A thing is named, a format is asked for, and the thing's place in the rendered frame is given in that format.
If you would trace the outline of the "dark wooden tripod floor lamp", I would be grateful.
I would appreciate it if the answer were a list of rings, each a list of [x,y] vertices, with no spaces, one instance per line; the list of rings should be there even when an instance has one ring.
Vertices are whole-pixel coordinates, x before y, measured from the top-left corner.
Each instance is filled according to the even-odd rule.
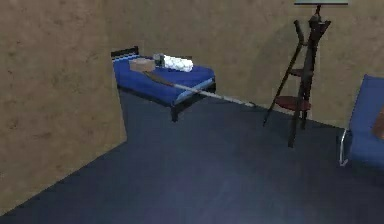
[[[291,126],[289,130],[288,146],[294,147],[297,123],[301,121],[300,127],[306,127],[308,112],[311,109],[310,95],[315,70],[316,55],[319,42],[331,25],[330,20],[323,20],[320,14],[323,6],[348,6],[349,0],[295,0],[295,6],[315,6],[315,13],[308,20],[309,36],[305,38],[299,20],[293,22],[298,37],[297,46],[285,74],[281,80],[278,90],[267,110],[263,120],[266,125],[274,107],[293,111]],[[298,93],[296,96],[282,95],[281,92],[290,76],[300,79]]]

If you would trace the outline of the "long grey baseball bat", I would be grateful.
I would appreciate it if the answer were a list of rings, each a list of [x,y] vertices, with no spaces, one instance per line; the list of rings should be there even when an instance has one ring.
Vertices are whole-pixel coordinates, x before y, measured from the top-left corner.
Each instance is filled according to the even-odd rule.
[[[162,77],[157,76],[154,72],[144,71],[142,73],[146,77],[151,79],[152,81],[154,81],[156,83],[160,83],[162,85],[166,85],[166,86],[170,86],[170,87],[173,87],[173,88],[190,91],[192,93],[204,95],[204,96],[211,97],[211,98],[221,99],[221,100],[228,101],[228,102],[231,102],[231,103],[236,103],[236,104],[239,104],[239,105],[245,105],[247,107],[256,107],[256,104],[254,104],[253,102],[245,102],[245,101],[242,101],[242,100],[239,100],[239,99],[235,99],[235,98],[231,98],[231,97],[228,97],[228,96],[222,96],[222,95],[218,95],[218,94],[215,94],[215,93],[207,92],[207,91],[204,91],[204,90],[201,90],[201,89],[191,88],[191,87],[187,87],[187,86],[184,86],[184,85],[180,85],[180,84],[169,82],[169,81],[163,79]]]

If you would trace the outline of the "blue bed with black frame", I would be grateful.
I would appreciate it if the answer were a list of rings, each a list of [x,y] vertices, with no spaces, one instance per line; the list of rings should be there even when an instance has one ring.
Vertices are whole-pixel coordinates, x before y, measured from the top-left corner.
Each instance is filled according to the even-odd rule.
[[[132,60],[151,59],[151,56],[142,56],[137,46],[112,51],[110,56],[117,86],[123,91],[140,98],[169,107],[173,122],[178,120],[181,111],[202,99],[202,96],[196,93],[157,83],[144,74],[133,71],[129,65]],[[156,66],[154,73],[160,78],[175,84],[212,93],[216,91],[215,75],[210,68],[194,66],[190,72],[184,72]]]

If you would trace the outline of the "brown cushion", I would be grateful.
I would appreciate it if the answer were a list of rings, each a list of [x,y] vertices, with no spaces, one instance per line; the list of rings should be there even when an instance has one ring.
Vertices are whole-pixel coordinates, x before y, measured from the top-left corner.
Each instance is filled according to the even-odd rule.
[[[384,140],[384,106],[380,109],[372,127],[372,133],[379,139]]]

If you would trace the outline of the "white pillow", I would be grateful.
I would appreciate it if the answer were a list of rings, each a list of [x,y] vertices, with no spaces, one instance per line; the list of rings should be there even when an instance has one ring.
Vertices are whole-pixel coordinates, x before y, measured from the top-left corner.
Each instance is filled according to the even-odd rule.
[[[164,56],[164,67],[182,72],[190,72],[193,69],[193,62],[189,59],[183,59],[173,56]]]

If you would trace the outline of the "brown cardboard box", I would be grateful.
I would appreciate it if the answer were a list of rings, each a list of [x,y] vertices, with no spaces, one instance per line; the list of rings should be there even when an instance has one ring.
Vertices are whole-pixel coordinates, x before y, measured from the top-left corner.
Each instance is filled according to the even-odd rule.
[[[129,66],[132,71],[144,72],[153,71],[156,68],[155,61],[146,58],[135,58],[129,61]]]

